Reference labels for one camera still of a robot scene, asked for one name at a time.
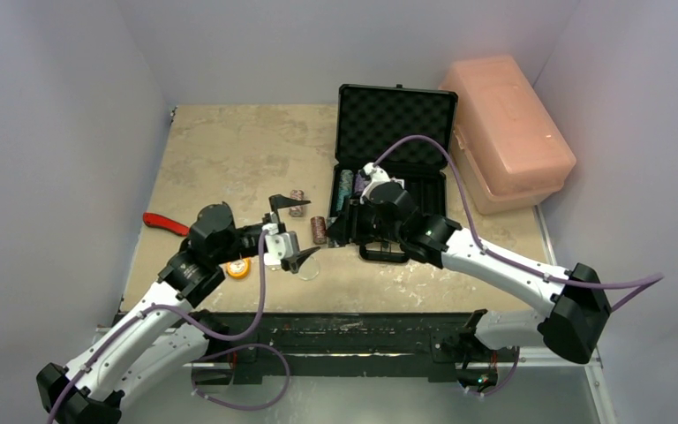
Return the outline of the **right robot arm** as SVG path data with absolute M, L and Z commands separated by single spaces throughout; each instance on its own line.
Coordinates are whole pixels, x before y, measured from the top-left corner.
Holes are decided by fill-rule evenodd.
M 460 336 L 463 353 L 474 360 L 506 346 L 543 345 L 586 364 L 612 313 L 594 269 L 550 266 L 485 242 L 456 221 L 424 213 L 396 182 L 377 185 L 367 200 L 346 200 L 328 236 L 340 246 L 395 243 L 413 261 L 474 276 L 531 307 L 483 313 Z

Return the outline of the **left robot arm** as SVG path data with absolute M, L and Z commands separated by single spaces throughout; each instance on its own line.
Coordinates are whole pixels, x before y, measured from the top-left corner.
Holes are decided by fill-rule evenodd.
M 261 223 L 237 227 L 230 206 L 204 207 L 189 227 L 178 251 L 169 259 L 142 300 L 97 343 L 64 366 L 47 364 L 37 375 L 41 404 L 49 423 L 117 423 L 121 403 L 131 389 L 122 387 L 132 366 L 171 325 L 184 321 L 199 331 L 193 349 L 204 360 L 216 361 L 228 342 L 249 337 L 259 326 L 266 301 L 266 265 L 260 264 L 260 298 L 252 323 L 235 335 L 208 328 L 191 311 L 225 279 L 223 265 L 267 254 L 281 269 L 298 273 L 315 248 L 300 248 L 295 232 L 286 229 L 279 211 L 301 207 L 304 200 L 270 196 L 270 210 Z

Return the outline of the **purple black chip stack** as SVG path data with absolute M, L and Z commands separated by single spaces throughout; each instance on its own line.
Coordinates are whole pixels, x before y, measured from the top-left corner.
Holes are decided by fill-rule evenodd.
M 365 190 L 365 187 L 366 187 L 365 177 L 360 172 L 358 172 L 354 178 L 353 192 L 362 193 Z

